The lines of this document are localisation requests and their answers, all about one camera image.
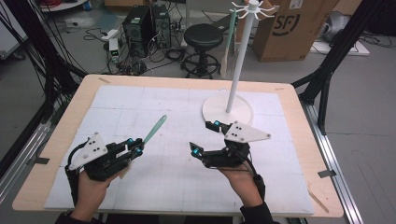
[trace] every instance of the white paper sheet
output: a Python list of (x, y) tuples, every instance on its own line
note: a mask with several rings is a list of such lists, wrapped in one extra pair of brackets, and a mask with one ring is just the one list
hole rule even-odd
[[(113, 181), (101, 209), (152, 213), (239, 213), (242, 205), (227, 179), (206, 169), (191, 156), (189, 142), (205, 150), (224, 147), (224, 137), (205, 128), (202, 105), (219, 91), (103, 86), (78, 128), (57, 174), (46, 208), (73, 207), (64, 167), (70, 151), (94, 132), (105, 143), (145, 138), (162, 115), (167, 120), (147, 143), (132, 170)], [(275, 93), (238, 92), (252, 106), (252, 127), (272, 135), (250, 143), (253, 164), (266, 185), (273, 214), (314, 213), (290, 137), (282, 106)]]

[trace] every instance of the power strip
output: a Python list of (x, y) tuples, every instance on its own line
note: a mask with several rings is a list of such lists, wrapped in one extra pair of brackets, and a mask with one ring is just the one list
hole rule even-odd
[(113, 38), (116, 34), (119, 33), (119, 30), (111, 30), (107, 32), (107, 35), (102, 36), (102, 39), (108, 41), (109, 39)]

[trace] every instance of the white stand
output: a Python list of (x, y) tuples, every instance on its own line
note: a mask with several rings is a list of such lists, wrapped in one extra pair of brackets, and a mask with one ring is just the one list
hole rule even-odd
[(233, 73), (233, 85), (231, 86), (230, 96), (228, 98), (228, 104), (225, 104), (227, 100), (227, 96), (224, 94), (214, 95), (209, 97), (203, 105), (203, 115), (206, 121), (215, 121), (218, 120), (222, 123), (233, 123), (238, 120), (244, 124), (250, 125), (253, 121), (253, 110), (250, 107), (250, 104), (244, 100), (242, 97), (237, 96), (235, 98), (236, 87), (238, 85), (239, 77), (241, 75), (242, 64), (245, 59), (245, 54), (248, 47), (248, 40), (251, 32), (251, 27), (253, 25), (253, 19), (257, 17), (257, 13), (262, 13), (262, 10), (267, 11), (271, 9), (261, 9), (259, 6), (261, 5), (257, 0), (250, 0), (248, 2), (248, 6), (242, 7), (241, 9), (236, 10), (236, 12), (245, 10), (246, 13), (239, 17), (239, 19), (243, 19), (247, 17), (247, 21), (244, 28), (244, 33), (242, 35), (241, 45), (239, 47), (239, 54), (236, 60), (235, 71)]

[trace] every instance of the white circular base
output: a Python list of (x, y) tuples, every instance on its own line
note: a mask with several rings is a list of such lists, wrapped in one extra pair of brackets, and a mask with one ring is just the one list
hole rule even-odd
[(207, 98), (202, 106), (205, 121), (214, 122), (218, 120), (221, 123), (229, 124), (238, 120), (238, 122), (250, 125), (253, 121), (253, 110), (250, 104), (242, 97), (235, 95), (231, 112), (227, 113), (228, 99), (229, 95), (227, 93), (220, 93)]

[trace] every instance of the white pole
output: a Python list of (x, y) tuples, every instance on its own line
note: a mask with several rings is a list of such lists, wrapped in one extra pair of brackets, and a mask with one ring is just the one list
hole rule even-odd
[(230, 97), (228, 98), (228, 104), (226, 112), (230, 113), (233, 107), (233, 98), (235, 97), (236, 87), (238, 85), (239, 77), (241, 76), (242, 64), (245, 59), (247, 52), (248, 40), (250, 37), (251, 27), (253, 25), (255, 14), (248, 13), (247, 20), (245, 23), (244, 33), (242, 34), (241, 45), (239, 47), (238, 59), (236, 60), (235, 71), (233, 72), (233, 85), (231, 86)]

